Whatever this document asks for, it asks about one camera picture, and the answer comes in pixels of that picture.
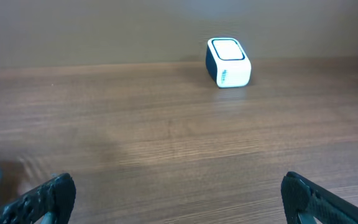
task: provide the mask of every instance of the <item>brown wall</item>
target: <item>brown wall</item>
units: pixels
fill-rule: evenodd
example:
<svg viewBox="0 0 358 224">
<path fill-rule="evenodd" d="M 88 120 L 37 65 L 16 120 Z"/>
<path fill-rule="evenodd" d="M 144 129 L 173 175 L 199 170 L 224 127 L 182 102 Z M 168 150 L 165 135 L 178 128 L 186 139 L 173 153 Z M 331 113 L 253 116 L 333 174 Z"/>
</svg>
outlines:
<svg viewBox="0 0 358 224">
<path fill-rule="evenodd" d="M 0 0 L 0 67 L 358 55 L 358 0 Z"/>
</svg>

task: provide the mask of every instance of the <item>wooden table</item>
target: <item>wooden table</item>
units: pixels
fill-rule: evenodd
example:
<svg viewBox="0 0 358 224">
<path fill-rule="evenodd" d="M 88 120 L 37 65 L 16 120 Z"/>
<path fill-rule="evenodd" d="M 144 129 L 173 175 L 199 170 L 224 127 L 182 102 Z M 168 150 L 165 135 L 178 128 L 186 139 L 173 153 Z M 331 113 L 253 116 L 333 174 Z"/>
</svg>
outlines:
<svg viewBox="0 0 358 224">
<path fill-rule="evenodd" d="M 294 170 L 358 206 L 358 58 L 0 70 L 0 204 L 69 172 L 71 223 L 285 223 Z"/>
</svg>

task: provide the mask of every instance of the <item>white cube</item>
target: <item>white cube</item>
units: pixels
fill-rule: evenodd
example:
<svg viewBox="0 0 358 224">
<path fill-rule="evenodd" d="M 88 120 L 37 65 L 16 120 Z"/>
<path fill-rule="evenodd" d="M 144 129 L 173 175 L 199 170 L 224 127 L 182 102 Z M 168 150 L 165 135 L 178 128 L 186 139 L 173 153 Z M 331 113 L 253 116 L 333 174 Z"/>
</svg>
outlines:
<svg viewBox="0 0 358 224">
<path fill-rule="evenodd" d="M 208 40 L 206 68 L 220 88 L 245 86 L 251 75 L 251 62 L 234 38 Z"/>
</svg>

